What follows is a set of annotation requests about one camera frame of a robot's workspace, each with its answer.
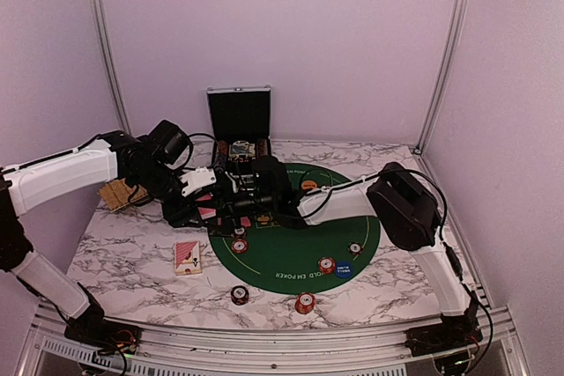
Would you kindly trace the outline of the red-backed card deck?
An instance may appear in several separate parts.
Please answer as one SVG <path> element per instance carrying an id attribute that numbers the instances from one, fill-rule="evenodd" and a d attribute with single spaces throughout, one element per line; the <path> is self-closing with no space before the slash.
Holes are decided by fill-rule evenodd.
<path id="1" fill-rule="evenodd" d="M 217 211 L 213 208 L 198 207 L 197 211 L 199 213 L 200 218 L 202 218 L 203 220 L 207 220 L 217 216 Z"/>

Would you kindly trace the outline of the red 5 chips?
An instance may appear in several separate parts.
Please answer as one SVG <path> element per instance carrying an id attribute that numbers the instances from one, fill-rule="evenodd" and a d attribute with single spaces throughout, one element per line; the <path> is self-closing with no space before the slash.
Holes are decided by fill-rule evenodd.
<path id="1" fill-rule="evenodd" d="M 248 242 L 246 240 L 234 240 L 231 249 L 235 254 L 243 254 L 248 250 Z"/>
<path id="2" fill-rule="evenodd" d="M 335 268 L 336 268 L 336 263 L 330 257 L 323 257 L 318 262 L 319 272 L 323 275 L 331 274 Z"/>

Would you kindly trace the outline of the dark 100 chip stack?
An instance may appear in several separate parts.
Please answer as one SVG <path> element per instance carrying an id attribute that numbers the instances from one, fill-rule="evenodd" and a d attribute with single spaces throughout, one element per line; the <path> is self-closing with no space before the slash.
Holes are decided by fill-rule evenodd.
<path id="1" fill-rule="evenodd" d="M 230 292 L 232 302 L 237 306 L 242 306 L 249 301 L 249 291 L 243 285 L 236 285 Z"/>

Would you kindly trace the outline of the orange round dealer button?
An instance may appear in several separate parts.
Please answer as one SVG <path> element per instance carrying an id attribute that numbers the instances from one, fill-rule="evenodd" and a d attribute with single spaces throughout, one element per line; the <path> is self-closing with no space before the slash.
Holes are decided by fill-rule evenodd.
<path id="1" fill-rule="evenodd" d="M 310 191 L 310 190 L 313 190 L 313 189 L 316 189 L 316 188 L 318 188 L 318 185 L 315 181 L 305 180 L 301 183 L 301 189 L 303 191 Z"/>

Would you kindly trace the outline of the red 5 chip stack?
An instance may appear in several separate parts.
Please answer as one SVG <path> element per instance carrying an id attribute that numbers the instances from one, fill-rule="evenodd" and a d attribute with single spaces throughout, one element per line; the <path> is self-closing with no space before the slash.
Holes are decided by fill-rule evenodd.
<path id="1" fill-rule="evenodd" d="M 295 310 L 300 314 L 308 314 L 315 307 L 315 296 L 310 292 L 301 293 L 295 302 Z"/>

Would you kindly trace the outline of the blue small blind button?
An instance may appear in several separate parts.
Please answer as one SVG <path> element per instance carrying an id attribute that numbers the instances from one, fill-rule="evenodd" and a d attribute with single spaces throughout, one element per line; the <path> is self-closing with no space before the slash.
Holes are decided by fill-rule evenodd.
<path id="1" fill-rule="evenodd" d="M 351 278 L 353 276 L 353 266 L 350 262 L 337 262 L 333 273 L 342 279 Z"/>

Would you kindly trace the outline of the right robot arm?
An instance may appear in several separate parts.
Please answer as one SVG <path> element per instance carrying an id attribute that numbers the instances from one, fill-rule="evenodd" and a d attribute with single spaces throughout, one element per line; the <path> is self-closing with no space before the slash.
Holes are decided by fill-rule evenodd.
<path id="1" fill-rule="evenodd" d="M 286 228 L 304 230 L 355 217 L 376 217 L 391 243 L 408 252 L 434 290 L 442 323 L 436 339 L 456 347 L 471 333 L 478 301 L 464 284 L 462 266 L 443 238 L 447 204 L 419 182 L 421 174 L 389 162 L 376 173 L 329 188 L 293 189 L 286 165 L 272 156 L 252 165 L 250 188 L 219 176 L 207 207 L 219 229 L 235 230 L 243 217 L 270 214 Z"/>

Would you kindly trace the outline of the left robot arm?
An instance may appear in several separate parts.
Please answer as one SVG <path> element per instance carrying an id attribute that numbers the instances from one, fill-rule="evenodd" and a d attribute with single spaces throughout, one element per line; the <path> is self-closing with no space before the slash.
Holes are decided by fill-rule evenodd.
<path id="1" fill-rule="evenodd" d="M 209 167 L 185 171 L 173 163 L 190 145 L 178 126 L 162 121 L 148 135 L 133 137 L 120 130 L 94 136 L 79 147 L 1 172 L 1 269 L 31 292 L 58 307 L 68 327 L 89 343 L 110 339 L 111 326 L 100 304 L 33 247 L 19 217 L 38 205 L 81 188 L 126 180 L 182 214 L 189 196 L 215 183 Z"/>

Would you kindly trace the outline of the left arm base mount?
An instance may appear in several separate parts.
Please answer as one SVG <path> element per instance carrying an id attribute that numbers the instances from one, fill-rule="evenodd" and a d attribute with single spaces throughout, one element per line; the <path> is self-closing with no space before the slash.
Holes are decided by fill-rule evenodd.
<path id="1" fill-rule="evenodd" d="M 64 336 L 72 341 L 98 347 L 104 353 L 119 350 L 124 354 L 136 352 L 141 333 L 138 326 L 106 320 L 90 328 L 69 324 L 64 330 Z"/>

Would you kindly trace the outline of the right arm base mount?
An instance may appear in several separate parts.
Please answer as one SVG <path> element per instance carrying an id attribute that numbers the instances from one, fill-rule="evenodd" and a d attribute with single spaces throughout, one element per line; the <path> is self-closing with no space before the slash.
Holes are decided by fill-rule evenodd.
<path id="1" fill-rule="evenodd" d="M 406 331 L 404 345 L 413 357 L 463 348 L 483 340 L 478 328 L 462 328 L 435 324 Z"/>

